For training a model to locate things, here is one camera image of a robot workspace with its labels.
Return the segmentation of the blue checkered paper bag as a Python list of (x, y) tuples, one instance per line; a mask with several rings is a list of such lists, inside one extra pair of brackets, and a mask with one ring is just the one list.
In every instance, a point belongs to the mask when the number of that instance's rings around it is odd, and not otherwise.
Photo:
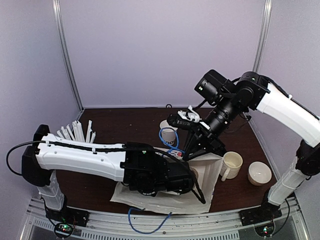
[[(166, 150), (167, 154), (162, 154), (161, 156), (163, 157), (164, 155), (166, 155), (166, 157), (170, 155), (174, 155), (174, 152), (177, 153), (178, 156), (181, 156), (184, 151), (179, 149), (179, 146), (178, 147), (173, 147), (171, 145), (167, 146), (169, 147), (169, 149)], [(193, 177), (191, 176), (191, 174), (189, 172), (186, 172), (186, 174), (188, 175), (189, 178), (193, 179)], [(178, 184), (180, 184), (180, 180), (178, 180), (177, 178), (173, 179), (173, 180), (170, 180), (169, 181), (169, 188), (166, 188), (167, 191), (171, 190), (173, 188), (173, 192), (174, 194), (177, 194), (177, 195), (181, 195), (181, 194), (184, 194), (184, 193), (188, 193), (188, 192), (191, 192), (192, 189), (196, 190), (195, 188), (195, 185), (194, 185), (194, 181), (192, 180), (193, 182), (193, 186), (192, 188), (189, 187), (189, 186), (183, 186), (182, 188), (179, 188), (178, 189)], [(129, 225), (130, 227), (132, 228), (133, 231), (135, 231), (136, 233), (138, 234), (143, 234), (143, 235), (150, 235), (150, 234), (153, 234), (155, 232), (157, 232), (158, 230), (161, 229), (161, 227), (165, 224), (165, 222), (172, 216), (172, 212), (170, 212), (165, 218), (164, 220), (161, 222), (161, 224), (153, 231), (150, 231), (150, 232), (143, 232), (143, 231), (140, 231), (138, 229), (136, 229), (133, 224), (132, 224), (132, 221), (131, 221), (131, 212), (132, 211), (144, 211), (145, 209), (139, 209), (139, 208), (136, 208), (136, 207), (130, 207), (129, 210), (128, 210), (128, 222), (129, 222)]]

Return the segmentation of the white paper cups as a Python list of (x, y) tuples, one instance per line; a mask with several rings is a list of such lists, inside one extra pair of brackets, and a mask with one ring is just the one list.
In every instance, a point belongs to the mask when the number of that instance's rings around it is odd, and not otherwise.
[(163, 120), (159, 124), (159, 133), (158, 136), (160, 138), (160, 141), (165, 145), (165, 146), (172, 146), (172, 147), (178, 147), (179, 146), (179, 140), (178, 140), (178, 133), (177, 133), (177, 128), (173, 127), (168, 124), (167, 120)]

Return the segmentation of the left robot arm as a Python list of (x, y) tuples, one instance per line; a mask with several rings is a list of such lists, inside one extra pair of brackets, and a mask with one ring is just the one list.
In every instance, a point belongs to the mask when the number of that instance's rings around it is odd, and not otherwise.
[(54, 171), (90, 174), (123, 183), (131, 191), (154, 197), (160, 191), (192, 192), (205, 204), (205, 196), (189, 164), (145, 143), (96, 144), (74, 141), (39, 125), (21, 159), (22, 177), (43, 190), (46, 206), (61, 222), (72, 218), (66, 197), (54, 181)]

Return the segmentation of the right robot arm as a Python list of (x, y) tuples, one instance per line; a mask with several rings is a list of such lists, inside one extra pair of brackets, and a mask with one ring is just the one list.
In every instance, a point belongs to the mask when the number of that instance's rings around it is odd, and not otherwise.
[(319, 174), (320, 118), (271, 78), (248, 71), (235, 80), (229, 80), (211, 69), (194, 89), (213, 109), (203, 120), (193, 119), (196, 111), (192, 107), (182, 114), (188, 126), (183, 148), (185, 161), (206, 153), (226, 153), (219, 136), (238, 115), (249, 110), (275, 119), (301, 137), (295, 161), (265, 193), (261, 206), (257, 208), (259, 220), (268, 220), (307, 177)]

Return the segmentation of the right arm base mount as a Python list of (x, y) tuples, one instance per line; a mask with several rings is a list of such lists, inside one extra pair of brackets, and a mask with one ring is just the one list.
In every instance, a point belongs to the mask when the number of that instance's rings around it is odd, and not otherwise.
[(239, 211), (242, 226), (255, 225), (282, 216), (280, 206), (271, 203), (263, 203), (261, 206)]

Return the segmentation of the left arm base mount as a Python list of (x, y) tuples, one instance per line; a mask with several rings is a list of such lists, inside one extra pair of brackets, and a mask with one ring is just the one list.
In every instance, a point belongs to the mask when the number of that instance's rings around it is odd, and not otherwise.
[(61, 210), (50, 209), (45, 204), (46, 217), (57, 222), (86, 227), (90, 213), (86, 210), (68, 207), (67, 202), (68, 200), (65, 198)]

